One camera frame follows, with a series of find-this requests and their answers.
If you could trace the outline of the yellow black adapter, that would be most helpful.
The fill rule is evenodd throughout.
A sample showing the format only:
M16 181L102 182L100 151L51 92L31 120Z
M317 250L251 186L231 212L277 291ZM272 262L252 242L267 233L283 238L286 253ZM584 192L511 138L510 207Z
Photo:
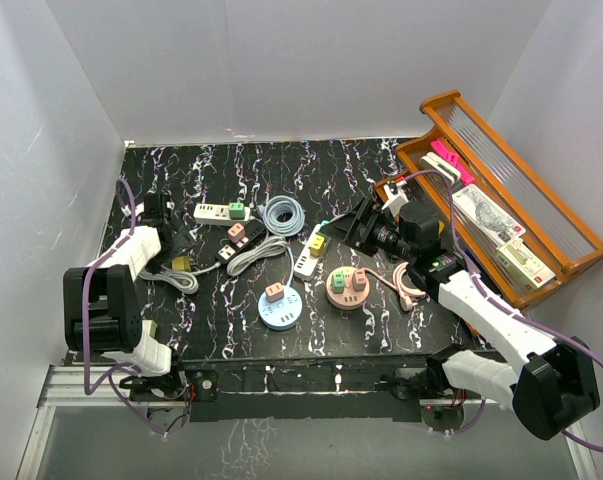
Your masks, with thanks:
M192 266L188 256L178 256L171 262L171 267L175 271L191 272Z

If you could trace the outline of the yellow cube adapter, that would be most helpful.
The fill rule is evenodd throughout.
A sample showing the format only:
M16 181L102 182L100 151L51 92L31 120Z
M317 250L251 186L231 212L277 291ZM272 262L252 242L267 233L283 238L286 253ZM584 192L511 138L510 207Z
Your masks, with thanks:
M319 258L323 254L325 245L326 239L322 235L314 235L308 246L310 255L314 258Z

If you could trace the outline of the pink small adapter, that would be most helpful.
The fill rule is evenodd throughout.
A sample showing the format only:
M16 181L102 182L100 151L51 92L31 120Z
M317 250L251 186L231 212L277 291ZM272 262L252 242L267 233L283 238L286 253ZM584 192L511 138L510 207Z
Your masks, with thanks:
M369 281L363 269L355 269L351 277L352 289L356 292L363 292L369 288Z

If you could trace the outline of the pink cube adapter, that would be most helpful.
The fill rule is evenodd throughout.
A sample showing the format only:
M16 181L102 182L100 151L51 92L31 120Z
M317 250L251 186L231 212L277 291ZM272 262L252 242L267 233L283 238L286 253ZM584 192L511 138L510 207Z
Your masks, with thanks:
M231 242L237 244L245 237L245 227L241 223L235 223L227 231L227 236Z
M265 298L269 303L275 303L281 300L285 295L285 288L280 282L268 285L265 288Z

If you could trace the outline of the white slanted power strip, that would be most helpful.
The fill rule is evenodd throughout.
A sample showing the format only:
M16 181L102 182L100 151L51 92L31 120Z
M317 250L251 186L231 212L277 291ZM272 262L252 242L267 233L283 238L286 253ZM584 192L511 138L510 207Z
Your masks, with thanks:
M309 281L314 277L317 266L319 265L323 255L325 254L327 247L330 243L330 238L325 236L321 232L321 228L326 224L327 224L327 221L322 221L320 224L317 224L313 228L308 240L304 244L303 249L302 249L300 255L298 256L298 258L294 264L294 267L293 267L293 276L296 277L297 279L300 279L302 281ZM322 235L326 239L326 245L325 245L323 254L319 258L314 258L310 255L308 246L309 246L309 243L310 243L310 240L312 239L312 237L317 234Z

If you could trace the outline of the black power strip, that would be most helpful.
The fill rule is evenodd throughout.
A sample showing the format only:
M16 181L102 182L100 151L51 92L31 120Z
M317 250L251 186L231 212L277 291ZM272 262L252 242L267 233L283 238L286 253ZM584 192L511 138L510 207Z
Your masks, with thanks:
M265 237L266 228L261 222L251 220L243 225L245 227L245 237L237 244L234 244L228 238L229 243L223 245L215 254L216 260L221 265L227 265L234 257L247 251L250 247L254 247Z

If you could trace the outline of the pink cube adapter top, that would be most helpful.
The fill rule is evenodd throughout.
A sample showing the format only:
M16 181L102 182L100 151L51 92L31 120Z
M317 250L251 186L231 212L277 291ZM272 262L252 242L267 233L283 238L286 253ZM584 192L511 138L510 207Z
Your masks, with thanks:
M285 295L285 288L280 282L268 285L265 288L265 298L269 303L275 303L281 300Z

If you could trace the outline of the blue round power strip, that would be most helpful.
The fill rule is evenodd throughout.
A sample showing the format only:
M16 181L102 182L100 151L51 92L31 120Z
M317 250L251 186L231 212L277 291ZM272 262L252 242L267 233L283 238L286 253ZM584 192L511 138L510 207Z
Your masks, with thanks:
M269 301L263 292L257 304L260 320L275 331L293 328L301 317L302 307L300 294L290 286L284 286L283 297L274 301Z

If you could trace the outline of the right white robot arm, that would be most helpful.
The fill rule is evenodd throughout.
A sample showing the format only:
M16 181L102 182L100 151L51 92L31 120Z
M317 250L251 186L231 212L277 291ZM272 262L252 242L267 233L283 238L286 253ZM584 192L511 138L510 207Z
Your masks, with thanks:
M468 271L458 253L442 245L439 229L439 221L416 202L403 205L392 220L371 198L320 228L365 255L384 251L406 261L412 284L469 322L502 357L495 361L452 344L430 355L422 372L395 380L398 392L447 397L468 390L511 409L542 440L595 411L600 395L586 346L527 325L479 274Z

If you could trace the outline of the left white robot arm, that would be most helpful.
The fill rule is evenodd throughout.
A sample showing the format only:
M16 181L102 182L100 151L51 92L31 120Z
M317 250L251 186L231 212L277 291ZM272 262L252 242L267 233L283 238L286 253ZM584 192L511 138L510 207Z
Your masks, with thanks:
M165 193L148 193L135 209L135 224L85 267L63 276L64 336L68 349L88 362L104 356L123 367L121 386L137 395L182 396L187 374L176 352L160 343L142 319L135 281L178 244L182 223Z

